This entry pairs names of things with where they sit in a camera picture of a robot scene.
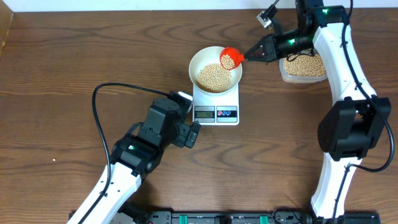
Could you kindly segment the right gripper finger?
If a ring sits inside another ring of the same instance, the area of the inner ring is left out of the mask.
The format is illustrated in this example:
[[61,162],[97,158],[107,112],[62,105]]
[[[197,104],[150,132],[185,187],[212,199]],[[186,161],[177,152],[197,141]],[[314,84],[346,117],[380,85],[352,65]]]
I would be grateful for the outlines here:
[[269,34],[261,38],[253,47],[251,47],[247,52],[274,52],[274,38],[272,34]]
[[274,52],[246,52],[244,54],[245,60],[248,62],[273,62],[277,60],[277,56]]

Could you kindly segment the red plastic measuring scoop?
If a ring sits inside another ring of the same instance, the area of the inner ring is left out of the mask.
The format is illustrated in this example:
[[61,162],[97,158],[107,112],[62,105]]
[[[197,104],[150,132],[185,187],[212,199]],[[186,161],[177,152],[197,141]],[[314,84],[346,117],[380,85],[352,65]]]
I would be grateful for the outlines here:
[[236,48],[225,47],[220,53],[221,66],[227,70],[238,68],[243,61],[244,55]]

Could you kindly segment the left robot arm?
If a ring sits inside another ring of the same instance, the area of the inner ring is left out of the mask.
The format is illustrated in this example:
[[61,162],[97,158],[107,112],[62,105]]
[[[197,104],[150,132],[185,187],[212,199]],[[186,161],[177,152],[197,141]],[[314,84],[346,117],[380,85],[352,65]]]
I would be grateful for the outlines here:
[[193,147],[200,124],[185,124],[193,96],[182,91],[158,97],[146,120],[136,123],[113,146],[110,164],[69,223],[109,223],[162,159],[170,144]]

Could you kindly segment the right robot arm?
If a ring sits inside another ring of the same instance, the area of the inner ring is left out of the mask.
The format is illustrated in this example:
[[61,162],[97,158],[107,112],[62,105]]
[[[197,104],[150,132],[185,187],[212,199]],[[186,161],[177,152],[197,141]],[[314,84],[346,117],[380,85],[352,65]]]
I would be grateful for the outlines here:
[[258,21],[274,32],[244,54],[248,62],[273,62],[305,50],[319,55],[330,85],[333,105],[318,125],[323,151],[319,183],[311,197],[304,223],[343,223],[344,201],[354,172],[374,148],[383,131],[391,132],[391,103],[380,98],[361,68],[351,39],[351,9],[326,6],[322,0],[297,0],[298,27],[283,31],[275,4],[262,11]]

